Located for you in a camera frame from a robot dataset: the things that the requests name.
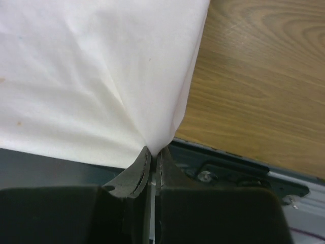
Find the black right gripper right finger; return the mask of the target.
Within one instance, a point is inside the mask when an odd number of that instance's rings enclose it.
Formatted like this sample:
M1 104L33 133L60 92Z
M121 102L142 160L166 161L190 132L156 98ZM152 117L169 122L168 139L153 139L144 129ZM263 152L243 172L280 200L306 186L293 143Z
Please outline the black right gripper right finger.
M188 178L175 164L168 147L157 156L156 189L194 189L196 182Z

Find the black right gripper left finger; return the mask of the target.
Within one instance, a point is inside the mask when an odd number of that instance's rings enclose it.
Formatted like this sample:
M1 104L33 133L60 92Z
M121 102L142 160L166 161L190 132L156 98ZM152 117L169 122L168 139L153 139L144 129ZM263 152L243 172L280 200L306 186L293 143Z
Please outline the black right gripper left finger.
M103 188L116 198L137 198L148 183L151 153L145 146L135 161Z

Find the white t shirt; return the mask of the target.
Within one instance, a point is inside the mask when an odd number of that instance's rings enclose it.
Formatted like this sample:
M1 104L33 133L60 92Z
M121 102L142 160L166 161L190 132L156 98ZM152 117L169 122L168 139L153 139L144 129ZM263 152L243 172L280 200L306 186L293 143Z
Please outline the white t shirt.
M1 148L127 168L186 110L209 1L1 1Z

